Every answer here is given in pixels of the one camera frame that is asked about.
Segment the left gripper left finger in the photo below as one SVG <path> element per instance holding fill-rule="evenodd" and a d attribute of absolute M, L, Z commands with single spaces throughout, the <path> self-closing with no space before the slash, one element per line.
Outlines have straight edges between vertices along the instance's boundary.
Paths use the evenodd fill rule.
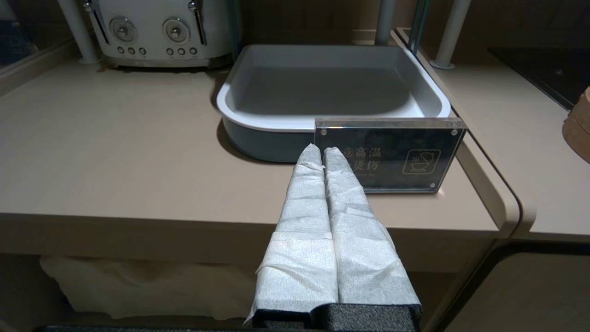
<path fill-rule="evenodd" d="M 320 150 L 310 144 L 293 168 L 282 213 L 256 271 L 247 323 L 264 309 L 308 313 L 339 301 L 324 180 Z"/>

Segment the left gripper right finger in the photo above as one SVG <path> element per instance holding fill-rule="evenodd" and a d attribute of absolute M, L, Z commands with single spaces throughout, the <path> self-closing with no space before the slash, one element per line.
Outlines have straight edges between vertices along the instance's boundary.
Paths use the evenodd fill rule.
<path fill-rule="evenodd" d="M 327 148 L 324 165 L 339 301 L 420 305 L 394 242 L 375 216 L 348 160 L 336 147 Z"/>

